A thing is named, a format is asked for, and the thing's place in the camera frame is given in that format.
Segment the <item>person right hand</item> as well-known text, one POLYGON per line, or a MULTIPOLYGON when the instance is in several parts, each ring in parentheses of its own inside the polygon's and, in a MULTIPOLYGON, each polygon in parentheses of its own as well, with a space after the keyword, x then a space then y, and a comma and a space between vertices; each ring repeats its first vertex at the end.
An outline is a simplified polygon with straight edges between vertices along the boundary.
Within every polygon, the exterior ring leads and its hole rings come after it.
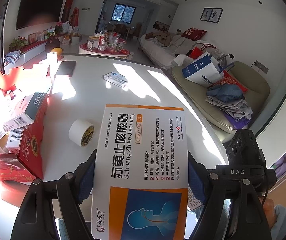
POLYGON ((277 215, 275 213, 275 206, 274 201, 266 198, 265 202, 263 203, 264 198, 259 197, 259 200, 262 204, 263 211, 265 213, 266 219, 268 221, 269 228, 271 229, 277 221, 277 215))

